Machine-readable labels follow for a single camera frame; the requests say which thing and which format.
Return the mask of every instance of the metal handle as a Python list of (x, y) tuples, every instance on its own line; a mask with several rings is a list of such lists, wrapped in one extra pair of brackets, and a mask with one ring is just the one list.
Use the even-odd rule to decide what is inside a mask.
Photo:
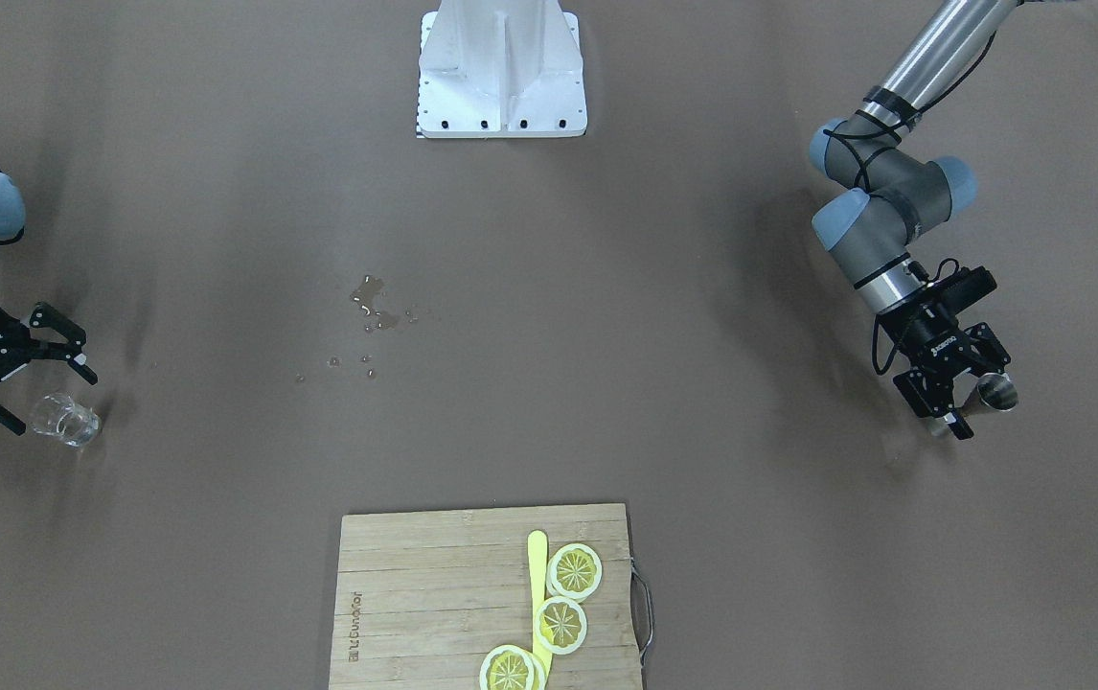
[(652, 599), (650, 599), (650, 587), (647, 586), (647, 580), (643, 579), (642, 574), (638, 572), (638, 564), (636, 564), (632, 556), (629, 558), (629, 578), (631, 578), (634, 585), (637, 585), (642, 590), (642, 605), (647, 615), (647, 636), (645, 642), (638, 643), (638, 632), (636, 630), (636, 643), (638, 645), (638, 663), (646, 669), (647, 655), (650, 654), (650, 647), (656, 642), (656, 606)]

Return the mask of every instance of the clear plastic cup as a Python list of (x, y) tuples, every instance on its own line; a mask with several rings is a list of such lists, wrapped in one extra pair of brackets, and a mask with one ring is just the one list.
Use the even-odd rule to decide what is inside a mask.
[(72, 448), (80, 448), (98, 436), (101, 418), (74, 401), (68, 393), (51, 393), (34, 405), (29, 427), (42, 436), (51, 436)]

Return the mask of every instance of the white metal pedestal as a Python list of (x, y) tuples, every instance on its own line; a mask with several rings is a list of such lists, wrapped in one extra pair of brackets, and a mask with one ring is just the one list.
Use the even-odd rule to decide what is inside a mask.
[(422, 19), (417, 135), (587, 131), (579, 19), (558, 0), (442, 0)]

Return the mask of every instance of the water spill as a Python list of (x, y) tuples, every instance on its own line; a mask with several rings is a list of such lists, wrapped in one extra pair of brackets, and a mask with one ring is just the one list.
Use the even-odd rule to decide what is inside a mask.
[(374, 315), (379, 318), (379, 323), (377, 324), (377, 327), (379, 329), (386, 329), (388, 331), (391, 331), (391, 329), (400, 325), (399, 315), (390, 313), (390, 311), (376, 311)]
[(379, 296), (383, 290), (383, 280), (374, 278), (372, 275), (366, 276), (361, 279), (361, 285), (354, 289), (352, 293), (349, 294), (349, 300), (357, 303), (357, 307), (361, 310), (362, 315), (371, 315), (374, 313), (374, 298)]

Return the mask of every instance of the lemon slice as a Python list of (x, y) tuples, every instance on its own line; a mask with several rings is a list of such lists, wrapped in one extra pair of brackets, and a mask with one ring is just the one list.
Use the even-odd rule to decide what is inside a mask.
[(576, 602), (596, 592), (601, 586), (601, 556), (587, 544), (568, 544), (558, 549), (549, 559), (546, 586), (559, 597), (568, 597)]
[(568, 655), (587, 637), (587, 614), (568, 597), (550, 597), (537, 610), (537, 638), (554, 655)]
[(537, 690), (536, 660), (515, 645), (493, 647), (480, 665), (480, 690)]
[(541, 664), (536, 655), (529, 654), (528, 656), (531, 658), (533, 667), (537, 669), (537, 682), (536, 686), (531, 687), (531, 690), (546, 690), (546, 682), (549, 682), (549, 671), (546, 671), (546, 665)]

